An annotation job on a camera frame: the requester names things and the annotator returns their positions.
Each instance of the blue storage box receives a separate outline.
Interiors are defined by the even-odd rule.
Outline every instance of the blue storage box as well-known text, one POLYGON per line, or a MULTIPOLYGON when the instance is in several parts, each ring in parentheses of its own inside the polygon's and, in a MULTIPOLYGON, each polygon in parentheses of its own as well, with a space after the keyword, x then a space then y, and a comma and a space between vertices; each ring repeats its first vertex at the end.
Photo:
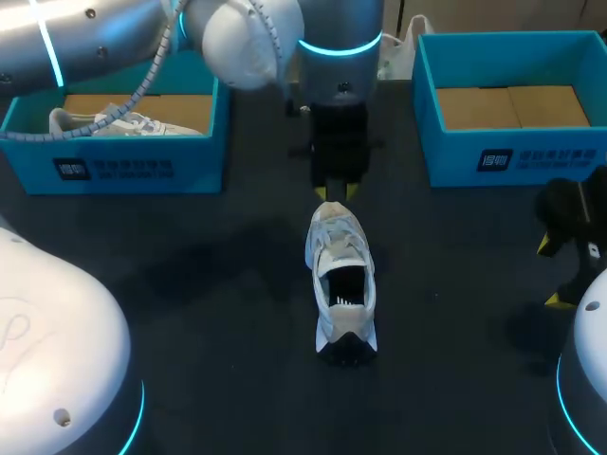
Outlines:
MULTIPOLYGON (((17 98, 2 130, 48 133, 50 111, 63 106, 67 96, 130 95, 149 65, 17 98)), ((151 97, 179 95, 188 96, 183 98, 187 100, 206 96, 210 112, 200 115, 209 116, 208 130, 198 130, 203 136, 92 136, 46 143, 3 140, 0 149, 28 194, 220 192, 229 133, 229 89, 198 54, 188 51, 167 57, 148 92, 151 97)))
POLYGON ((433 187, 585 179, 607 152, 607 47, 597 33, 424 35, 414 110, 433 187), (436 90, 571 85, 589 127, 448 130, 436 90))

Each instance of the shoelace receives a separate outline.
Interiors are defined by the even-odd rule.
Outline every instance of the shoelace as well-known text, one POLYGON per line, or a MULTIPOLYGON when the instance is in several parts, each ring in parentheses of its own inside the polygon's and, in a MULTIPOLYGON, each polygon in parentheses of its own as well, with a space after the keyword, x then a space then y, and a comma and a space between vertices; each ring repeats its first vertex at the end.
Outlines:
POLYGON ((141 116, 141 120, 131 120, 131 124, 135 126, 135 130, 142 136, 153 135, 159 133, 162 129, 162 123, 158 120, 152 120, 149 117, 141 116), (145 129, 146 126, 151 126, 152 131, 145 129))
POLYGON ((357 230, 352 225, 349 217, 338 216, 329 220, 320 221, 319 236, 323 246, 331 245, 331 234, 342 231, 347 232, 344 241, 346 246, 354 246, 356 249, 365 248, 365 243, 357 230))

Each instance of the logo label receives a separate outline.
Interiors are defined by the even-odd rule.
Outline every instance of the logo label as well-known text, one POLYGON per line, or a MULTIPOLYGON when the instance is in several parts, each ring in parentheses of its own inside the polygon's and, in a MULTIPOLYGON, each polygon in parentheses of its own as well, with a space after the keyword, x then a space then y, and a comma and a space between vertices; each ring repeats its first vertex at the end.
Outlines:
POLYGON ((86 169, 86 163, 78 158, 55 158, 55 168, 62 180, 90 180, 91 174, 86 169))
POLYGON ((508 169, 512 149, 486 149, 481 153, 476 171, 479 173, 498 172, 508 169))

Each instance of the white sneaker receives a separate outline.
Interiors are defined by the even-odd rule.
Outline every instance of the white sneaker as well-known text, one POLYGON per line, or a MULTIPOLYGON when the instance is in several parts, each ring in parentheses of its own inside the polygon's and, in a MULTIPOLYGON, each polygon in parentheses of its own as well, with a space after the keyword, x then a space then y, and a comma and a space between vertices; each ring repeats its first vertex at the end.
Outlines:
POLYGON ((312 270, 320 312, 317 353, 327 351, 341 363, 359 363, 358 356, 374 354, 375 266, 359 220, 339 202, 325 202, 314 212, 305 263, 312 270))
MULTIPOLYGON (((50 133, 61 134, 65 131, 76 130, 103 120, 108 112, 118 106, 110 104, 103 112, 92 116, 71 114, 65 109, 53 109, 48 117, 48 130, 50 133)), ((162 123, 148 117, 129 112, 119 120, 114 120, 105 128, 93 133, 93 136, 200 136, 201 134, 190 128, 162 123)))

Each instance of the robotic arm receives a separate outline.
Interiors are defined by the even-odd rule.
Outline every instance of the robotic arm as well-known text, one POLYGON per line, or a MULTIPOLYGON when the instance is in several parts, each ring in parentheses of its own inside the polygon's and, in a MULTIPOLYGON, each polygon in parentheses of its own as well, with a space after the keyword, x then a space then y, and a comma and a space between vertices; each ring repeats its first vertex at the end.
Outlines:
POLYGON ((164 58, 193 48, 225 84, 283 88, 299 49, 309 106, 312 183, 357 185, 366 172, 366 103, 377 78, 383 0, 5 0, 0 6, 0 97, 102 76, 152 59, 133 97, 110 118, 58 135, 0 133, 13 140, 89 136, 131 110, 164 58))

